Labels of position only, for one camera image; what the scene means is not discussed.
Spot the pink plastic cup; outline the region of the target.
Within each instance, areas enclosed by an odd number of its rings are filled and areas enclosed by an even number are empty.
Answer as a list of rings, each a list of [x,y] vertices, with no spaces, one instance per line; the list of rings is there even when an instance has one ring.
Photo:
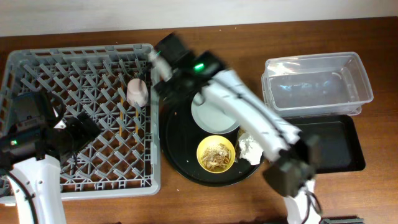
[[[149,92],[145,81],[134,78],[127,84],[126,100],[131,106],[143,107],[147,104]]]

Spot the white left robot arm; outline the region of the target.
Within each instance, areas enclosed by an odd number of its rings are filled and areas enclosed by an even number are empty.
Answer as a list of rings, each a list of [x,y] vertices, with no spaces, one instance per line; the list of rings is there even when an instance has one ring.
[[[12,100],[14,122],[1,138],[1,173],[10,181],[20,223],[65,223],[61,165],[101,133],[85,113],[62,122],[66,106],[53,93],[25,93]]]

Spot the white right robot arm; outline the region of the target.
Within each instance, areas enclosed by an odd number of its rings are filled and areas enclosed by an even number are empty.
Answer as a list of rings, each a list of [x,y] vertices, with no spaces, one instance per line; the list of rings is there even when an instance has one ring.
[[[148,59],[162,78],[155,86],[162,100],[177,103],[200,93],[259,143],[271,163],[264,179],[283,196],[288,223],[320,223],[322,208],[314,194],[318,136],[304,135],[270,110],[214,53],[207,50],[197,56],[174,33],[164,37]]]

